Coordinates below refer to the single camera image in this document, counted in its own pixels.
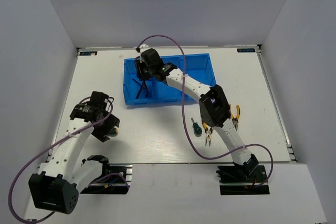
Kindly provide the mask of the green orange stubby screwdriver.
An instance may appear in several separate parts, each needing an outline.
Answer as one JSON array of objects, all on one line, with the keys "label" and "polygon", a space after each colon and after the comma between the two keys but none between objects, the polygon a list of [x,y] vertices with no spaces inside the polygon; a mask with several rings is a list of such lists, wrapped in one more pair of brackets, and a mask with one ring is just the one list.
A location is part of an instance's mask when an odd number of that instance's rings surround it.
[{"label": "green orange stubby screwdriver", "polygon": [[113,129],[110,130],[110,132],[108,133],[108,135],[110,137],[114,137],[118,135],[118,129],[116,127],[114,127]]}]

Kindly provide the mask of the copper red hex key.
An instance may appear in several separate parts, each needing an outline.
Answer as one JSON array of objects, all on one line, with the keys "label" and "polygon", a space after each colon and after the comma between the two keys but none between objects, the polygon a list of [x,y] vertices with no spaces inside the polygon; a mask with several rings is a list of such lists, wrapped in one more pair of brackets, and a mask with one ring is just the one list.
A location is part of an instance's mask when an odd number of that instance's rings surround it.
[{"label": "copper red hex key", "polygon": [[149,91],[148,91],[148,86],[146,85],[146,81],[143,81],[143,88],[146,91],[145,97],[147,98],[149,95]]}]

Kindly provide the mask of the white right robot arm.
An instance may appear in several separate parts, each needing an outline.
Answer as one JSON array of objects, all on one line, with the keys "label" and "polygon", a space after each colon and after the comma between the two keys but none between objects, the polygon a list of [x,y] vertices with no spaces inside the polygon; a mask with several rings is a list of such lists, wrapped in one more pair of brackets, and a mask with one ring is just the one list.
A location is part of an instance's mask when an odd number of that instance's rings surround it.
[{"label": "white right robot arm", "polygon": [[186,74],[186,56],[183,55],[183,69],[168,62],[164,63],[153,48],[137,47],[140,54],[135,59],[137,73],[142,77],[154,78],[169,87],[180,90],[182,100],[185,95],[199,104],[202,122],[215,130],[229,150],[238,177],[247,182],[256,175],[259,165],[256,156],[246,147],[239,136],[233,120],[230,106],[221,86],[203,84]]}]

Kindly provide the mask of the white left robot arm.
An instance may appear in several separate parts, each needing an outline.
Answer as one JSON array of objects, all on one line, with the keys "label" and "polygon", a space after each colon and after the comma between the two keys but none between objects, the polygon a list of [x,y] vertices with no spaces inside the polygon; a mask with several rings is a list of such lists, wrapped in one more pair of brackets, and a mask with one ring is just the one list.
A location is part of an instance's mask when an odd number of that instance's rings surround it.
[{"label": "white left robot arm", "polygon": [[38,209],[70,214],[77,205],[79,194],[98,180],[110,178],[111,168],[107,157],[91,155],[80,167],[75,164],[90,136],[100,142],[109,140],[109,132],[119,126],[120,120],[110,113],[109,96],[92,92],[89,101],[77,104],[70,114],[66,140],[58,144],[47,165],[37,174],[32,174],[29,189]]}]

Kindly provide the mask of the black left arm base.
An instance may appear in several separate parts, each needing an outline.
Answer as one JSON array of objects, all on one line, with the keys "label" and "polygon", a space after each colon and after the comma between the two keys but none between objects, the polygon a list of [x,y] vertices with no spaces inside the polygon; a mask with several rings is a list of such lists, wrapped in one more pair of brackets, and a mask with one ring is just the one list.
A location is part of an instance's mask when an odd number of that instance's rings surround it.
[{"label": "black left arm base", "polygon": [[132,180],[132,164],[110,164],[102,155],[91,155],[81,161],[81,166],[93,161],[99,163],[101,174],[86,187],[81,194],[92,195],[126,195]]}]

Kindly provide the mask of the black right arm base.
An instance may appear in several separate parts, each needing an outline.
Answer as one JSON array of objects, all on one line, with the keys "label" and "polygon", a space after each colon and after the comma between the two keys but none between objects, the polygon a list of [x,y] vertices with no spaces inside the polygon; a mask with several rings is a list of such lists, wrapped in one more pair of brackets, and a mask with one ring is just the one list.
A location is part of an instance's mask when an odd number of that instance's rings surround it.
[{"label": "black right arm base", "polygon": [[259,165],[250,176],[235,166],[218,166],[219,189],[222,196],[269,195],[270,190],[264,165]]}]

